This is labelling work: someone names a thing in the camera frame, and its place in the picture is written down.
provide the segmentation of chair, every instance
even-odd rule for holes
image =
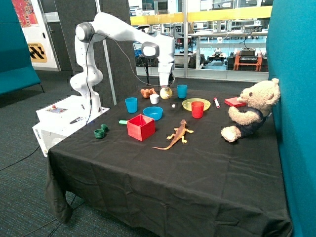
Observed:
[[[0,95],[40,84],[12,2],[3,1],[1,10]]]

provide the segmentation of white robotic arm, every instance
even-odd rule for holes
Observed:
[[[106,37],[117,41],[135,40],[142,43],[143,55],[159,60],[160,86],[168,87],[170,81],[173,80],[174,38],[166,34],[152,37],[110,14],[100,12],[95,16],[93,22],[84,22],[76,27],[76,58],[77,63],[83,68],[83,72],[72,77],[70,81],[71,86],[87,101],[85,107],[90,108],[91,106],[92,113],[101,111],[99,94],[93,91],[92,86],[103,79],[102,73],[95,65],[93,44]]]

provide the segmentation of toy egg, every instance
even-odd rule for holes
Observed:
[[[169,87],[162,88],[160,90],[160,97],[164,100],[170,99],[172,97],[172,90]]]

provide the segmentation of teal panel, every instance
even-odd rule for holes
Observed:
[[[280,79],[274,108],[295,237],[316,233],[316,1],[275,0],[269,25],[269,77]]]
[[[0,73],[0,95],[35,84],[40,84],[40,79],[31,65]]]
[[[0,24],[0,34],[0,72],[30,65],[29,48],[20,23]]]
[[[11,0],[1,0],[0,59],[0,94],[40,83]]]
[[[1,0],[0,13],[0,24],[19,22],[11,0]]]

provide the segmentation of pen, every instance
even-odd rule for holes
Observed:
[[[75,122],[78,122],[78,121],[80,121],[80,120],[82,120],[82,117],[78,117],[78,118],[76,118],[75,120],[72,120],[72,121],[70,122],[70,124],[75,123]]]

